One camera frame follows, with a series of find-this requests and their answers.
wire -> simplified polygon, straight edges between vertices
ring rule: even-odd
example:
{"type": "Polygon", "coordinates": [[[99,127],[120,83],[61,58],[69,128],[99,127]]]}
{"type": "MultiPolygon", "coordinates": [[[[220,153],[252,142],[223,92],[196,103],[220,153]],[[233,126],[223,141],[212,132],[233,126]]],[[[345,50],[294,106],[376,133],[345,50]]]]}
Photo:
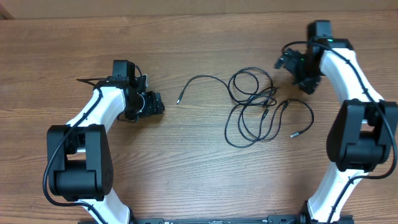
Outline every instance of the wire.
{"type": "MultiPolygon", "coordinates": [[[[77,79],[79,82],[84,82],[84,83],[88,83],[90,85],[94,85],[93,83],[89,82],[89,80],[104,80],[104,79],[92,79],[92,78],[88,78],[88,79],[77,79]]],[[[107,222],[104,220],[104,218],[100,215],[100,213],[94,208],[93,205],[90,205],[89,203],[86,202],[75,202],[75,203],[61,203],[61,202],[56,202],[53,198],[51,198],[48,189],[47,189],[47,177],[49,176],[49,170],[51,168],[51,165],[54,162],[55,157],[58,154],[58,151],[60,150],[61,146],[65,143],[65,141],[68,139],[69,135],[71,135],[71,133],[76,129],[76,127],[83,122],[88,115],[95,109],[95,107],[98,105],[98,103],[100,103],[103,94],[101,89],[97,86],[95,87],[98,90],[98,98],[97,100],[94,102],[93,106],[91,106],[86,113],[83,113],[83,116],[67,131],[67,133],[63,136],[63,138],[61,139],[60,143],[58,144],[58,146],[55,148],[53,154],[51,155],[51,158],[49,159],[49,162],[47,163],[47,166],[45,168],[44,171],[44,175],[43,175],[43,193],[45,198],[53,205],[56,206],[61,206],[61,207],[72,207],[72,206],[83,206],[86,207],[88,211],[93,211],[93,213],[97,216],[98,220],[102,223],[102,224],[106,224],[107,222]]]]}
{"type": "Polygon", "coordinates": [[[389,137],[390,137],[390,140],[391,140],[391,144],[392,144],[393,160],[392,160],[392,164],[391,164],[390,169],[389,169],[385,174],[383,174],[383,175],[376,175],[376,176],[359,175],[359,176],[350,178],[350,179],[347,181],[346,185],[344,186],[343,190],[340,192],[338,198],[336,199],[335,204],[332,206],[331,213],[330,213],[330,215],[329,215],[329,217],[328,217],[328,221],[327,221],[327,223],[326,223],[326,224],[330,224],[331,219],[333,218],[333,214],[336,212],[336,208],[337,208],[337,206],[338,206],[340,200],[343,198],[343,196],[344,196],[345,192],[347,191],[349,185],[352,184],[352,183],[354,182],[354,180],[357,180],[357,179],[379,180],[379,179],[384,179],[384,178],[390,176],[390,175],[393,173],[393,171],[394,171],[394,169],[396,168],[396,165],[397,165],[397,145],[396,145],[396,142],[395,142],[394,134],[392,133],[391,127],[390,127],[390,125],[389,125],[389,123],[388,123],[388,121],[387,121],[386,116],[385,116],[384,113],[382,112],[382,110],[381,110],[381,108],[379,107],[379,105],[374,101],[374,99],[372,98],[372,96],[369,94],[368,89],[365,87],[365,85],[364,85],[364,83],[363,83],[363,81],[362,81],[362,79],[361,79],[361,76],[359,75],[359,73],[358,73],[357,69],[355,68],[355,66],[350,62],[350,60],[348,60],[347,58],[345,58],[344,56],[342,56],[341,54],[339,54],[337,51],[331,49],[330,47],[327,47],[327,46],[325,46],[325,45],[323,45],[323,44],[314,43],[314,42],[309,42],[309,41],[295,41],[295,42],[291,42],[291,43],[285,45],[285,46],[282,48],[282,53],[284,53],[284,50],[285,50],[288,46],[295,45],[295,44],[313,45],[313,46],[321,47],[321,48],[323,48],[323,49],[325,49],[325,50],[329,50],[330,52],[332,52],[332,53],[334,53],[336,56],[338,56],[340,59],[342,59],[346,64],[348,64],[348,65],[353,69],[353,71],[354,71],[354,73],[355,73],[355,75],[356,75],[356,78],[358,79],[359,84],[361,85],[361,88],[363,89],[363,93],[366,95],[366,97],[369,99],[369,101],[370,101],[372,104],[375,105],[375,107],[376,107],[376,109],[377,109],[377,112],[380,114],[381,119],[383,120],[383,123],[386,125],[386,129],[387,129],[387,132],[388,132],[388,134],[389,134],[389,137]]]}
{"type": "Polygon", "coordinates": [[[138,70],[139,76],[141,77],[141,84],[140,84],[140,86],[141,86],[142,90],[145,90],[145,82],[144,82],[144,80],[142,79],[142,72],[141,72],[141,69],[139,69],[138,65],[136,65],[136,69],[138,70]]]}
{"type": "Polygon", "coordinates": [[[226,124],[225,124],[225,129],[224,129],[225,140],[226,140],[226,142],[228,144],[230,144],[233,147],[245,148],[245,147],[252,146],[254,143],[256,143],[258,141],[271,141],[271,140],[273,140],[279,133],[280,126],[282,124],[282,114],[285,111],[285,109],[287,108],[287,106],[289,105],[289,102],[298,102],[298,103],[304,104],[310,110],[311,117],[312,117],[312,121],[311,121],[310,125],[308,125],[304,130],[298,131],[298,132],[293,133],[292,135],[290,135],[291,138],[294,138],[294,137],[306,132],[308,129],[311,128],[311,126],[312,126],[312,124],[314,122],[314,114],[313,114],[313,111],[312,111],[311,107],[308,104],[306,104],[304,101],[301,101],[301,100],[298,100],[298,99],[285,100],[285,101],[281,102],[277,106],[277,108],[274,111],[274,114],[272,115],[271,124],[269,126],[269,129],[268,129],[267,133],[265,135],[261,136],[261,134],[262,134],[262,124],[263,124],[263,121],[265,120],[265,118],[266,118],[266,116],[267,116],[267,114],[269,112],[269,108],[271,106],[275,106],[277,104],[277,101],[275,100],[275,98],[273,98],[273,96],[276,94],[276,91],[278,90],[278,88],[274,86],[271,76],[266,71],[264,71],[263,69],[257,68],[257,67],[247,67],[247,68],[240,69],[238,72],[236,72],[234,75],[232,75],[232,77],[229,79],[228,84],[226,84],[223,80],[221,80],[221,79],[219,79],[217,77],[211,76],[211,75],[197,75],[197,76],[189,79],[187,84],[184,86],[184,88],[181,91],[181,94],[180,94],[180,96],[179,96],[179,98],[177,100],[177,104],[179,104],[181,102],[182,96],[185,93],[185,90],[187,89],[187,86],[190,84],[190,82],[192,82],[193,80],[195,80],[197,78],[213,78],[213,79],[221,82],[226,87],[226,89],[228,90],[229,96],[236,103],[236,105],[232,108],[231,112],[229,113],[228,119],[227,119],[226,124]],[[257,76],[251,72],[251,70],[255,70],[255,71],[261,72],[263,75],[265,75],[270,81],[270,86],[265,88],[265,89],[263,89],[263,90],[261,90],[261,91],[259,91],[259,80],[258,80],[257,76]],[[240,74],[247,74],[247,75],[252,76],[255,79],[257,87],[256,87],[256,90],[253,93],[246,93],[246,92],[242,91],[241,89],[239,89],[239,87],[236,85],[236,77],[238,75],[240,75],[240,74]],[[246,99],[246,100],[238,100],[238,99],[236,99],[236,97],[233,95],[233,93],[231,91],[231,82],[233,83],[233,86],[234,86],[235,89],[237,89],[239,92],[241,92],[244,95],[248,95],[249,98],[246,99]],[[261,101],[257,102],[257,103],[253,102],[254,100],[258,100],[258,99],[260,99],[261,101]],[[266,138],[266,137],[268,137],[268,135],[271,132],[272,124],[274,122],[274,118],[275,118],[279,108],[282,105],[283,105],[283,108],[282,108],[282,111],[280,112],[278,130],[273,135],[273,137],[266,138]],[[259,133],[257,135],[253,134],[249,130],[249,128],[246,126],[246,123],[244,122],[244,111],[250,106],[262,106],[263,108],[265,108],[264,112],[262,113],[261,120],[259,122],[259,133]],[[232,114],[234,113],[234,111],[238,107],[242,107],[241,112],[239,114],[239,118],[238,118],[239,133],[242,135],[242,137],[244,139],[250,141],[249,144],[246,144],[246,145],[243,145],[243,146],[238,146],[238,145],[233,144],[228,139],[228,135],[227,135],[229,121],[230,121],[230,119],[232,117],[232,114]],[[243,133],[242,127],[241,127],[241,123],[243,124],[245,130],[249,133],[249,136],[247,136],[246,134],[243,133]]]}

black joint housing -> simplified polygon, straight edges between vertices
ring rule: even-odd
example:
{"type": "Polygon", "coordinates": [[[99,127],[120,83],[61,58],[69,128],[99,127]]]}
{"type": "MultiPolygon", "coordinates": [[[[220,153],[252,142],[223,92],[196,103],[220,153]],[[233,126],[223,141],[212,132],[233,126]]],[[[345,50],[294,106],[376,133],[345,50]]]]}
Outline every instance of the black joint housing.
{"type": "Polygon", "coordinates": [[[316,41],[319,38],[333,38],[330,21],[317,20],[307,26],[307,40],[316,41]]]}
{"type": "MultiPolygon", "coordinates": [[[[396,102],[378,102],[384,112],[392,134],[398,122],[396,102]]],[[[384,163],[390,153],[391,140],[386,124],[372,103],[358,99],[345,100],[326,140],[328,157],[340,171],[361,169],[373,171],[384,163]],[[363,121],[374,127],[372,131],[362,131],[363,121]]]]}
{"type": "MultiPolygon", "coordinates": [[[[50,160],[69,125],[53,125],[47,131],[47,158],[50,160]]],[[[104,125],[78,127],[58,150],[49,170],[49,187],[54,195],[69,202],[79,199],[102,201],[113,184],[113,165],[104,125]],[[68,160],[85,148],[85,160],[68,160]]]]}
{"type": "Polygon", "coordinates": [[[136,86],[136,65],[128,60],[113,60],[111,82],[127,81],[129,85],[136,86]]]}

white arm segment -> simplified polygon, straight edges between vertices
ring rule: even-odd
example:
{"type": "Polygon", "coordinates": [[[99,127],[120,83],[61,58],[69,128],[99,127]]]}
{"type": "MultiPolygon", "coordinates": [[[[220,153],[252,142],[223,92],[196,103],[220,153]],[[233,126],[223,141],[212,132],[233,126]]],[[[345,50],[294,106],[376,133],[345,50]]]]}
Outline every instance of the white arm segment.
{"type": "MultiPolygon", "coordinates": [[[[312,197],[310,197],[307,202],[311,219],[326,223],[328,221],[331,208],[334,206],[347,181],[349,181],[349,179],[352,177],[356,177],[357,175],[368,174],[368,172],[364,172],[363,170],[352,169],[342,172],[337,169],[337,166],[334,162],[330,162],[328,170],[323,177],[318,190],[312,197]]],[[[361,181],[361,179],[354,180],[353,184],[348,187],[343,198],[341,198],[340,203],[336,207],[336,212],[333,214],[331,222],[335,222],[340,219],[341,209],[359,181],[361,181]]]]}
{"type": "MultiPolygon", "coordinates": [[[[364,73],[356,61],[355,51],[350,49],[333,49],[339,54],[350,60],[358,71],[365,87],[368,89],[371,97],[376,101],[383,100],[383,97],[378,94],[371,84],[366,79],[364,73]]],[[[321,72],[326,75],[335,92],[337,94],[340,104],[345,100],[359,99],[362,102],[369,102],[367,96],[363,93],[363,89],[359,84],[358,78],[353,69],[346,64],[341,58],[329,50],[324,51],[320,61],[321,72]]],[[[338,170],[334,162],[330,162],[329,168],[321,181],[321,184],[315,194],[308,200],[307,207],[311,219],[318,220],[319,222],[327,222],[332,206],[334,206],[338,196],[351,177],[357,175],[368,175],[369,173],[363,170],[348,169],[345,172],[338,170]]],[[[355,180],[345,192],[343,198],[336,208],[336,212],[331,219],[332,222],[340,219],[340,212],[343,208],[351,192],[361,179],[355,180]]]]}
{"type": "MultiPolygon", "coordinates": [[[[126,107],[126,99],[122,89],[106,86],[101,87],[103,98],[99,101],[95,109],[88,115],[87,119],[79,124],[79,127],[87,127],[90,124],[103,124],[108,133],[113,121],[118,114],[122,113],[126,107]]],[[[99,91],[94,90],[93,97],[82,109],[82,111],[73,119],[68,121],[67,124],[74,125],[88,109],[93,106],[98,99],[99,91]]]]}
{"type": "MultiPolygon", "coordinates": [[[[98,105],[88,115],[87,119],[79,124],[79,127],[87,127],[90,124],[103,124],[108,133],[113,121],[118,114],[122,113],[126,107],[126,99],[122,89],[106,86],[101,87],[103,98],[99,101],[98,105]]],[[[93,106],[99,97],[99,91],[94,90],[93,97],[82,109],[82,111],[67,124],[74,125],[88,109],[93,106]]],[[[95,199],[82,199],[78,202],[87,202],[93,205],[101,217],[109,224],[128,224],[130,222],[130,209],[124,205],[115,191],[111,189],[110,193],[105,195],[103,201],[95,199]]],[[[88,211],[90,215],[98,222],[101,223],[93,211],[88,211]]]]}
{"type": "MultiPolygon", "coordinates": [[[[368,82],[368,79],[365,77],[365,74],[359,67],[356,61],[355,51],[338,48],[333,50],[337,51],[339,54],[350,60],[355,69],[358,71],[362,82],[368,89],[372,98],[376,102],[383,100],[383,97],[374,90],[374,88],[368,82]]],[[[369,99],[363,93],[363,89],[361,88],[353,69],[333,52],[329,50],[324,51],[320,61],[320,69],[333,85],[340,104],[342,104],[345,100],[352,100],[355,98],[362,102],[369,102],[369,99]]]]}
{"type": "MultiPolygon", "coordinates": [[[[125,206],[112,189],[111,192],[105,195],[102,202],[95,199],[81,199],[78,202],[86,202],[90,205],[94,205],[94,208],[103,217],[103,219],[109,224],[128,224],[130,222],[130,209],[125,206]]],[[[90,215],[99,224],[102,224],[92,210],[88,211],[90,215]]]]}

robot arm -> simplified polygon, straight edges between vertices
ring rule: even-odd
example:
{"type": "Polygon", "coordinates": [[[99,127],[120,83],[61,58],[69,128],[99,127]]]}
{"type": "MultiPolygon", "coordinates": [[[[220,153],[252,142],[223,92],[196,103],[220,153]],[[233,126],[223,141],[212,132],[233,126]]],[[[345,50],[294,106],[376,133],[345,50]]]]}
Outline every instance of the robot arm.
{"type": "Polygon", "coordinates": [[[48,179],[54,195],[61,195],[69,202],[91,205],[84,208],[98,223],[101,221],[93,208],[106,223],[127,224],[134,218],[112,188],[113,165],[106,133],[113,121],[123,112],[127,120],[137,121],[139,116],[164,111],[160,94],[146,92],[147,76],[135,77],[135,67],[127,60],[115,60],[113,75],[95,85],[93,96],[82,111],[66,125],[51,126],[47,132],[47,154],[51,158],[65,133],[86,116],[58,151],[49,167],[48,179]],[[68,160],[67,154],[78,152],[86,154],[85,161],[68,160]]]}
{"type": "MultiPolygon", "coordinates": [[[[356,176],[368,175],[377,164],[386,161],[391,142],[382,131],[379,114],[359,83],[354,70],[341,57],[331,50],[311,42],[322,44],[348,59],[358,71],[368,93],[384,110],[392,130],[397,126],[397,105],[385,102],[374,90],[360,69],[355,51],[346,39],[331,36],[329,21],[315,21],[308,26],[308,48],[305,54],[287,49],[277,61],[275,67],[284,67],[295,77],[295,83],[307,94],[312,94],[318,86],[321,76],[330,80],[341,104],[340,112],[331,128],[326,142],[328,157],[331,160],[327,172],[315,194],[303,206],[306,223],[326,223],[340,193],[347,182],[356,176]],[[374,126],[372,132],[361,131],[361,125],[374,126]]],[[[340,220],[340,212],[349,195],[361,179],[356,179],[347,188],[331,222],[340,220]]]]}

wooden table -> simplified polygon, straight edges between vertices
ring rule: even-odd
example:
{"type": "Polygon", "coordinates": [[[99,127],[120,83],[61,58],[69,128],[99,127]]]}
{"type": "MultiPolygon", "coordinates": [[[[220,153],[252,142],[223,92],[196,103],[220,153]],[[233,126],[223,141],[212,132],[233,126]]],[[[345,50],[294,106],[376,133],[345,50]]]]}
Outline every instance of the wooden table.
{"type": "MultiPolygon", "coordinates": [[[[298,212],[329,163],[325,141],[340,107],[326,78],[308,96],[273,64],[284,44],[305,40],[306,25],[315,19],[332,20],[334,36],[351,41],[373,87],[385,99],[398,101],[396,11],[0,21],[0,223],[90,218],[82,208],[55,207],[43,196],[45,135],[91,98],[92,87],[75,79],[111,75],[114,59],[139,65],[149,76],[150,90],[161,92],[166,106],[163,116],[137,124],[115,122],[108,133],[113,187],[137,217],[298,212]],[[300,98],[310,104],[315,123],[308,132],[289,138],[310,121],[304,106],[292,105],[274,141],[231,147],[223,132],[234,104],[223,85],[211,79],[195,80],[182,103],[175,104],[189,78],[209,74],[228,81],[250,66],[267,70],[281,86],[277,100],[300,98]]],[[[254,88],[248,77],[238,82],[244,90],[254,88]]],[[[229,134],[244,143],[236,117],[229,134]]],[[[251,108],[247,117],[256,127],[261,109],[251,108]]],[[[390,161],[373,174],[385,172],[390,161]]],[[[397,184],[396,173],[362,181],[343,213],[353,214],[356,223],[394,223],[397,184]]]]}

